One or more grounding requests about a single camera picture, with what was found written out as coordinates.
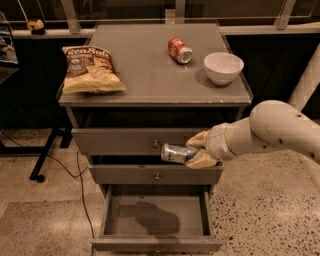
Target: electrical cord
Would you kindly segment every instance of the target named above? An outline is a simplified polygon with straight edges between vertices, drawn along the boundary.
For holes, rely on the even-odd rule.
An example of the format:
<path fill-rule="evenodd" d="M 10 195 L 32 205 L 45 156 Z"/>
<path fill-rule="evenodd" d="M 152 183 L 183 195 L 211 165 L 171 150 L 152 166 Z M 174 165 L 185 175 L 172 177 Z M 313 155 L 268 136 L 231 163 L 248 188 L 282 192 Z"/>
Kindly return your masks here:
<path fill-rule="evenodd" d="M 90 216 L 88 214 L 86 202 L 84 199 L 84 186 L 83 186 L 82 172 L 81 172 L 80 165 L 79 165 L 79 153 L 80 153 L 80 150 L 78 150 L 78 152 L 77 152 L 77 165 L 78 165 L 78 171 L 79 171 L 79 176 L 80 176 L 80 180 L 81 180 L 81 200 L 82 200 L 83 209 L 86 213 L 86 216 L 87 216 L 87 219 L 88 219 L 88 222 L 90 225 L 91 237 L 92 237 L 92 239 L 94 239 L 94 231 L 93 231 L 93 227 L 92 227 L 92 222 L 91 222 Z M 93 255 L 93 246 L 91 245 L 91 256 L 92 255 Z"/>
<path fill-rule="evenodd" d="M 3 132 L 3 130 L 0 130 L 1 133 L 8 139 L 10 140 L 11 142 L 13 142 L 14 144 L 16 144 L 17 146 L 19 147 L 23 147 L 25 148 L 24 146 L 22 146 L 21 144 L 19 144 L 18 142 L 14 141 L 13 139 L 11 139 L 6 133 Z M 61 161 L 59 161 L 57 158 L 53 157 L 53 156 L 50 156 L 48 154 L 46 154 L 46 156 L 48 156 L 49 158 L 57 161 L 65 170 L 66 172 L 74 179 L 77 179 L 78 177 L 80 177 L 80 181 L 81 181 L 81 201 L 82 201 L 82 205 L 83 205 L 83 208 L 84 208 L 84 211 L 85 211 L 85 214 L 86 214 L 86 217 L 88 219 L 88 222 L 89 222 L 89 225 L 90 225 L 90 230 L 91 230 L 91 237 L 92 239 L 94 239 L 94 231 L 93 231 L 93 226 L 92 226 L 92 222 L 91 222 L 91 219 L 90 219 L 90 216 L 89 216 L 89 213 L 88 213 L 88 210 L 87 210 L 87 206 L 86 206 L 86 203 L 85 203 L 85 195 L 84 195 L 84 184 L 83 184 L 83 177 L 82 177 L 82 174 L 88 169 L 88 166 L 81 171 L 81 168 L 80 168 L 80 164 L 79 164 L 79 153 L 80 153 L 80 150 L 77 151 L 77 167 L 78 167 L 78 171 L 79 171 L 79 174 L 78 175 L 73 175 L 67 167 L 64 166 L 64 164 L 61 163 Z M 91 246 L 91 256 L 93 255 L 93 246 Z"/>

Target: cabinet top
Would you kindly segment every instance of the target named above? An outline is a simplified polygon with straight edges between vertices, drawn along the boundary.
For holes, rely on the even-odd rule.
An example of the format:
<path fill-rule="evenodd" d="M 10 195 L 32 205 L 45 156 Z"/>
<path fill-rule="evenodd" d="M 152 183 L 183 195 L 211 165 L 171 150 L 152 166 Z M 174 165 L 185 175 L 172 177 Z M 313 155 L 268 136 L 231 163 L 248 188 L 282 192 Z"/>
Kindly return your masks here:
<path fill-rule="evenodd" d="M 181 37 L 192 48 L 192 60 L 178 64 L 168 41 Z M 228 52 L 215 24 L 98 25 L 89 45 L 110 51 L 127 89 L 103 95 L 63 94 L 62 106 L 247 106 L 251 90 L 241 74 L 231 85 L 218 88 L 207 78 L 203 60 L 213 52 Z"/>

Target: empty drawer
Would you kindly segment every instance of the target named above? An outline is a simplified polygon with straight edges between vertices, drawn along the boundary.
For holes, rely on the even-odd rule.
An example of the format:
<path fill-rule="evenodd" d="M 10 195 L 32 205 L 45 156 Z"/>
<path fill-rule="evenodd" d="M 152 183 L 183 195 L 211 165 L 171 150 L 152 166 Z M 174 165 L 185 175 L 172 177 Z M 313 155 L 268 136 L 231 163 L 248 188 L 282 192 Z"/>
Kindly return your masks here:
<path fill-rule="evenodd" d="M 110 185 L 96 250 L 214 252 L 206 186 Z"/>

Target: speckled floor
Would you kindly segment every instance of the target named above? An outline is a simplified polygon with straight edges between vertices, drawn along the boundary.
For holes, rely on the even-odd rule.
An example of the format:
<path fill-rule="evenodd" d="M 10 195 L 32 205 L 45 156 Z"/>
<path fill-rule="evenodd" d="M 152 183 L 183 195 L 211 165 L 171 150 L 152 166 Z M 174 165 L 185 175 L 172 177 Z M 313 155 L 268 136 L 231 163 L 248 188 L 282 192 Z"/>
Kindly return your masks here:
<path fill-rule="evenodd" d="M 4 132 L 23 146 L 37 146 L 45 143 L 50 131 Z M 14 145 L 3 134 L 0 139 Z M 72 140 L 62 149 L 60 141 L 61 137 L 55 139 L 49 155 L 78 175 L 77 146 Z M 45 181 L 30 181 L 36 160 L 0 157 L 0 255 L 91 255 L 79 178 L 47 157 L 41 169 Z M 79 166 L 87 166 L 81 155 Z M 224 166 L 210 197 L 214 231 L 224 244 L 211 255 L 320 255 L 320 166 L 289 150 L 248 154 Z M 83 184 L 97 235 L 104 198 L 88 171 Z"/>

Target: can in gripper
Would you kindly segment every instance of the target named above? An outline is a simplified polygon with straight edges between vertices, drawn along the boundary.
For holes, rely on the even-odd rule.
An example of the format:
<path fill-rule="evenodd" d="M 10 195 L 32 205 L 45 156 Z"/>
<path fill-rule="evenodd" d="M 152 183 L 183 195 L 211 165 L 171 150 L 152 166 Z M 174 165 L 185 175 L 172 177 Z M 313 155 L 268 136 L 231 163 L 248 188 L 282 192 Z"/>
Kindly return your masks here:
<path fill-rule="evenodd" d="M 166 162 L 185 163 L 195 156 L 196 152 L 186 147 L 164 143 L 161 148 L 161 159 Z"/>

